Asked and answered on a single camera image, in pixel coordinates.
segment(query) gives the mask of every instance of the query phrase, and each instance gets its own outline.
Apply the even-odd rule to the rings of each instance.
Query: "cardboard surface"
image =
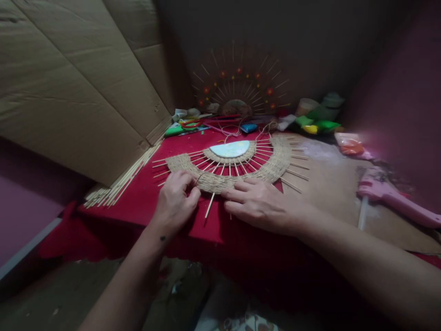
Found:
[[[183,56],[152,0],[103,0],[170,114],[194,104]]]
[[[0,136],[111,185],[170,114],[104,4],[3,1],[0,18]]]
[[[310,159],[292,159],[291,162],[308,166],[311,170],[295,166],[290,166],[290,169],[308,176],[310,180],[307,182],[285,173],[283,178],[300,188],[302,194],[285,184],[283,191],[310,202],[343,222],[357,226],[361,204],[356,196],[358,173],[362,173],[363,168],[371,167],[372,164],[346,158],[336,146],[301,136],[298,140],[299,145],[293,146],[307,148],[304,154]],[[381,203],[371,203],[368,207],[365,231],[407,251],[441,253],[441,235],[438,232],[414,224]]]
[[[18,6],[142,137],[170,118],[101,0]]]

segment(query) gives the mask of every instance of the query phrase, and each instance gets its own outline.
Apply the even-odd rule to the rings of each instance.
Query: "jute rope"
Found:
[[[226,164],[239,163],[248,160],[251,156],[256,154],[256,142],[250,141],[248,150],[244,154],[236,158],[222,158],[214,154],[209,148],[204,149],[202,152],[208,159],[214,160],[215,162],[226,163]]]
[[[220,176],[211,172],[206,173],[191,163],[188,154],[170,157],[166,162],[171,172],[187,170],[195,174],[199,178],[198,185],[201,190],[220,194],[227,188],[233,188],[235,182],[244,180],[245,178],[258,178],[268,183],[273,183],[283,175],[285,170],[289,167],[291,158],[289,142],[282,136],[273,136],[270,138],[270,142],[274,149],[269,160],[257,171],[242,176]],[[234,161],[231,161],[232,159],[226,160],[228,160],[225,162],[227,164],[234,163]]]

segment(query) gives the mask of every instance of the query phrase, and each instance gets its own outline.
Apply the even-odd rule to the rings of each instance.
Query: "glue gun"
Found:
[[[415,223],[427,228],[441,228],[441,215],[432,213],[402,196],[386,181],[386,174],[378,166],[366,170],[359,183],[357,193],[363,197],[358,223],[360,229],[364,228],[368,200],[384,201]]]

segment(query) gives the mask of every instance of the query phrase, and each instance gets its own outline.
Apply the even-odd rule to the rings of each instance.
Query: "right hand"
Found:
[[[225,209],[240,220],[277,234],[295,232],[301,202],[288,198],[273,185],[246,178],[221,193]]]

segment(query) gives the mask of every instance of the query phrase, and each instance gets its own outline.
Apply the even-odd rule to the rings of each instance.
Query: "pink wall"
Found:
[[[441,213],[441,2],[422,1],[355,88],[342,116]]]
[[[0,139],[0,267],[90,181]]]

